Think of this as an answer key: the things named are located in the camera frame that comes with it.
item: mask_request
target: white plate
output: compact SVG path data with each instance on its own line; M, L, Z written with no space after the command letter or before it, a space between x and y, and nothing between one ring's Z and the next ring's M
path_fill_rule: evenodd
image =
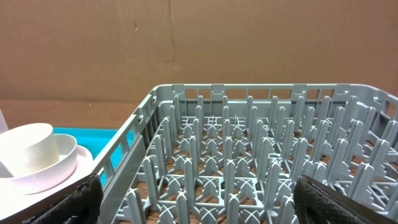
M89 150L83 146L77 146L76 151L77 164L75 170L73 170L73 172L63 182L46 191L37 194L22 195L10 190L6 182L0 181L0 202L2 202L0 203L0 220L37 203L43 198L52 195L60 189L74 183L74 181L88 175L91 172L90 169L93 162L93 156Z

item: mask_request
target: wooden surface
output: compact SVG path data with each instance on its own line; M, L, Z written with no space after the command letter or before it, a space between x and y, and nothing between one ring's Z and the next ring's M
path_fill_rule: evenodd
M119 129L138 103L0 100L8 128L29 123L54 127Z

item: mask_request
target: dish rack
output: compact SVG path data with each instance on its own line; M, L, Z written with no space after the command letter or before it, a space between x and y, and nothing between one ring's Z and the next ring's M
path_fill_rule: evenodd
M300 174L396 220L395 105L357 84L157 86L94 161L99 222L298 223Z

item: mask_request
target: plastic peg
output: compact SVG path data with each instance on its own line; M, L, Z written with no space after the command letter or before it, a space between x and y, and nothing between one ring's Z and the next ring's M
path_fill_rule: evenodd
M308 141L310 140L312 121L313 121L314 114L315 114L315 108L308 107L307 112L305 113L305 123L304 123L303 131L301 132L301 137L305 138Z
M271 115L269 116L269 129L275 128L275 121L278 113L278 96L273 96L271 100Z
M344 161L348 165L353 160L354 154L357 155L362 154L358 152L362 151L362 146L359 144L362 134L363 134L363 123L360 121L354 121L349 131L348 147L347 147L347 152L344 156Z
M312 176L315 180L322 183L325 179L326 167L321 162L316 162L313 165L315 168L313 170Z
M282 160L289 160L290 150L292 149L294 137L294 121L288 121L284 134L284 144L282 145L282 152L280 157Z
M159 191L155 177L154 163L150 157L144 158L144 172L148 189L148 201L151 205L155 205L159 199Z
M201 116L202 111L203 111L203 108L201 106L197 106L196 116L197 116L197 119L199 120L200 132L203 132L204 122L205 122L203 117Z
M231 137L231 121L229 119L224 121L223 142L227 137Z
M249 125L249 132L248 132L249 142L253 141L256 135L256 122L257 122L257 107L253 106L251 110L251 122Z
M361 163L358 167L354 180L348 187L347 197L361 203L371 196L367 190L371 184L374 169L369 164Z
M257 120L256 124L256 135L254 137L253 147L252 147L252 157L255 159L257 154L261 151L261 138L263 137L263 123L261 120Z
M180 192L177 196L177 217L179 224L190 224L188 211L188 199L184 192Z
M391 209L393 208L393 206L396 204L397 201L398 201L398 187L395 188L394 193L391 195L390 200L388 200L388 203L384 208L384 211L386 212L392 211Z
M185 191L187 192L188 203L195 206L195 179L193 178L192 160L187 159L184 163Z
M374 145L368 159L368 164L370 164L374 168L372 180L376 175L380 175L382 177L386 175L383 162L386 160L389 150L390 144L386 140L378 139L376 141L376 144Z
M328 133L329 123L327 121L321 121L317 138L313 146L310 159L313 162L318 162L323 154L323 147L326 143L326 134Z
M166 168L166 161L164 157L164 149L163 149L161 135L155 136L155 152L156 152L157 169L159 171L159 175L164 177L167 174L167 168Z
M278 120L276 122L275 129L275 142L280 143L282 139L282 133L284 132L284 121L285 121L285 108L283 106L279 107Z
M238 224L239 221L239 199L236 195L229 194L228 195L228 207L226 210L226 221L228 224Z
M268 155L272 150L272 144L269 138L263 138L261 144L261 150L259 153L259 164L257 166L256 177L258 181L264 181L266 178L267 167L268 167Z
M223 96L223 108L228 106L228 96Z
M341 125L343 124L344 120L344 113L345 109L341 106L338 106L335 111L335 115L333 117L333 122L331 123L329 135L328 135L328 142L334 146L341 130Z
M199 119L193 120L193 135L195 135L197 140L198 158L200 158L201 142L203 140L203 131L200 129Z
M197 178L199 176L198 163L199 163L200 157L198 157L198 145L197 145L197 140L196 140L195 136L190 137L189 146L190 146L189 155L191 157L192 166L193 166L192 167L193 177Z
M329 112L330 101L331 101L331 99L329 96L323 97L322 104L321 104L321 110L319 111L319 114L318 114L316 126L319 125L320 121L326 120L326 116L328 116L328 112Z
M277 162L272 162L268 168L267 182L264 186L264 196L262 198L264 210L272 209L274 207L278 186L278 176L280 172L280 165Z
M294 160L289 176L289 178L292 179L292 182L296 182L299 175L302 174L308 141L304 138L299 138L294 147Z
M394 202L394 205L387 214L387 217L398 222L398 202Z
M166 149L166 158L171 159L173 157L173 139L172 133L170 130L170 118L165 118L163 120L164 126L164 141L165 141L165 149Z
M248 129L250 126L252 105L253 105L253 97L248 96L248 100L247 100L247 104L246 104L246 117L245 117L245 123L244 123L245 129Z
M131 218L134 223L145 224L146 218L142 207L141 196L138 189L130 189L126 195L127 205L130 209Z
M348 168L347 164L343 162L344 155L347 151L348 142L344 139L338 139L336 146L333 150L333 155L328 167L326 168L325 179L328 185L333 185L336 182L337 175L340 172L340 167L345 166Z
M174 106L175 106L175 120L177 124L177 128L180 129L182 127L181 123L181 108L180 108L180 97L174 96Z
M177 143L177 139L178 139L178 132L177 132L177 122L176 122L176 118L175 118L175 108L174 106L170 106L170 129L172 132L172 139L173 139L173 145L175 145Z
M346 106L346 114L345 114L344 122L343 122L343 128L345 130L347 130L349 128L349 125L351 124L351 119L353 117L353 113L355 112L357 102L358 102L358 97L351 96L349 98L348 104Z
M297 103L296 103L296 110L294 112L294 117L293 117L294 131L297 131L300 127L301 117L303 116L304 104L305 104L305 98L302 96L299 96Z
M225 207L228 207L228 195L234 193L235 163L233 160L227 160L224 172L224 205Z
M389 121L387 126L381 136L381 139L385 139L388 143L392 144L394 138L397 136L398 132L398 122L397 121Z
M292 223L294 217L293 200L291 197L283 196L280 202L276 224Z
M224 133L224 124L225 120L229 119L229 108L227 106L223 107L223 117L221 119L221 124L223 125L223 133Z
M201 128L205 127L205 104L204 104L203 96L198 96L198 106L200 106L200 118L201 118Z
M224 166L223 167L226 167L226 161L228 159L232 159L232 143L233 143L233 141L232 141L231 137L227 137L225 139L224 150L223 150L223 155L224 155Z
M365 119L363 124L363 133L360 140L361 144L363 144L369 136L369 130L371 129L371 125L375 114L376 114L376 109L374 107L371 106L366 108Z

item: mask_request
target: white cup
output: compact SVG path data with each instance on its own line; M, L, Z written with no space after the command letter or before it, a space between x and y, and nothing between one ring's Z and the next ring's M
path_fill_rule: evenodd
M27 124L0 134L0 161L14 177L40 171L59 160L53 127Z

